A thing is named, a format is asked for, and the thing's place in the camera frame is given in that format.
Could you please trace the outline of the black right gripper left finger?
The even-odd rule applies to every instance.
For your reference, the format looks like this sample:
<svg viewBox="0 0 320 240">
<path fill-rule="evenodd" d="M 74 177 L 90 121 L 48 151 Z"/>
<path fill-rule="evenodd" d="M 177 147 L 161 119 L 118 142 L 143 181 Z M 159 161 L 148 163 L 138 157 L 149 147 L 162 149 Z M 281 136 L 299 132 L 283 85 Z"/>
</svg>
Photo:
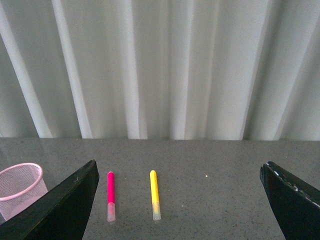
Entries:
<svg viewBox="0 0 320 240">
<path fill-rule="evenodd" d="M 2 240 L 81 240 L 99 183 L 90 160 L 25 210 L 0 226 Z"/>
</svg>

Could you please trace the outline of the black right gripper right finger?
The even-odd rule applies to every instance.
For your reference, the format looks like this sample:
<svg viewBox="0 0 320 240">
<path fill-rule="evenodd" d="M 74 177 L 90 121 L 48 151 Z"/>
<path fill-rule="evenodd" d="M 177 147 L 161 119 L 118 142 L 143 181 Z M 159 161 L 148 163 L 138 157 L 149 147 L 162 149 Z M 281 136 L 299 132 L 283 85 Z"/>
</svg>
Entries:
<svg viewBox="0 0 320 240">
<path fill-rule="evenodd" d="M 260 168 L 260 180 L 287 240 L 320 238 L 320 191 L 272 161 Z"/>
</svg>

